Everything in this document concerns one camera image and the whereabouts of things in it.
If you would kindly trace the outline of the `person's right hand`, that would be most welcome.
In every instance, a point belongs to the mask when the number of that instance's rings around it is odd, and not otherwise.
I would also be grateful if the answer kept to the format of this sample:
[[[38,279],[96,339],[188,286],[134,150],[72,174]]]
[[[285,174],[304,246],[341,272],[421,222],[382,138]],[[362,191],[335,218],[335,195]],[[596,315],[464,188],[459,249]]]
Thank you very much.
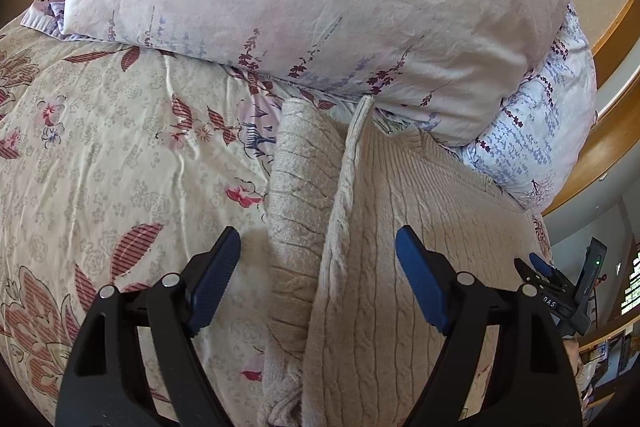
[[[578,376],[582,370],[582,358],[579,352],[579,343],[575,338],[564,338],[563,346],[565,348],[570,368],[573,372],[574,381],[578,381]]]

